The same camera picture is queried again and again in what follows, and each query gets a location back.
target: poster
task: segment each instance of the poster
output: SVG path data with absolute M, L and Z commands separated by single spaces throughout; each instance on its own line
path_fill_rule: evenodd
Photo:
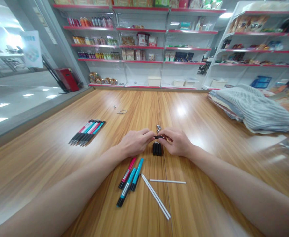
M 20 35 L 24 44 L 23 54 L 26 67 L 43 68 L 38 31 L 24 31 Z

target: table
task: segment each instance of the table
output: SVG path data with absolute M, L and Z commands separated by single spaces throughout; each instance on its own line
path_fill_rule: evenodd
M 120 110 L 128 112 L 117 114 Z M 89 119 L 106 124 L 87 147 L 68 145 Z M 181 128 L 195 145 L 289 196 L 289 151 L 278 145 L 284 135 L 250 133 L 205 93 L 96 89 L 0 148 L 0 224 L 117 144 L 129 130 L 156 131 L 157 124 Z M 186 182 L 151 182 L 172 216 L 169 221 L 142 179 L 123 207 L 116 207 L 128 158 L 111 172 L 63 236 L 262 236 L 192 162 L 166 150 L 163 157 L 152 156 L 151 149 L 152 143 L 138 156 L 145 159 L 146 178 Z
M 13 72 L 17 72 L 17 70 L 15 69 L 14 65 L 12 64 L 11 61 L 7 60 L 8 58 L 21 58 L 23 61 L 24 55 L 23 54 L 0 54 L 0 59 L 13 71 Z

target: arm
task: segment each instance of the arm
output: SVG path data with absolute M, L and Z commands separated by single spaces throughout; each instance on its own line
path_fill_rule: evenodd
M 194 146 L 181 130 L 167 128 L 172 143 L 159 138 L 174 155 L 185 156 L 208 175 L 246 218 L 266 236 L 289 236 L 289 197 L 243 170 Z
M 109 173 L 126 157 L 142 153 L 154 133 L 130 131 L 121 142 L 70 174 L 0 226 L 0 236 L 60 236 L 80 214 Z

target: gray striped towel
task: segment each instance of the gray striped towel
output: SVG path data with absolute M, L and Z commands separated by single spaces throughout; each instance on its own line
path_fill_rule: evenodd
M 289 112 L 277 102 L 266 98 L 257 89 L 240 84 L 217 91 L 217 94 L 236 106 L 245 123 L 254 131 L 289 131 Z

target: blue pen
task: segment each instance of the blue pen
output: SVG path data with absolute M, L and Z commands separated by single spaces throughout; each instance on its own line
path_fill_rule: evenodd
M 143 158 L 141 158 L 140 163 L 139 163 L 138 168 L 137 168 L 137 172 L 134 175 L 134 178 L 133 178 L 133 181 L 131 184 L 131 191 L 135 191 L 135 188 L 137 187 L 137 183 L 138 183 L 138 180 L 140 177 L 140 171 L 141 171 L 142 164 L 143 164 Z
M 124 203 L 124 201 L 126 199 L 126 196 L 127 196 L 127 193 L 128 193 L 128 191 L 130 189 L 130 184 L 131 184 L 131 181 L 132 181 L 132 179 L 134 177 L 135 171 L 136 171 L 136 168 L 133 168 L 133 170 L 132 170 L 132 172 L 131 172 L 131 174 L 129 176 L 129 179 L 128 179 L 128 181 L 127 181 L 127 183 L 126 183 L 126 185 L 125 185 L 125 187 L 124 187 L 124 189 L 123 189 L 123 191 L 122 191 L 122 193 L 120 195 L 120 198 L 119 198 L 119 200 L 117 202 L 117 207 L 122 207 L 122 204 Z

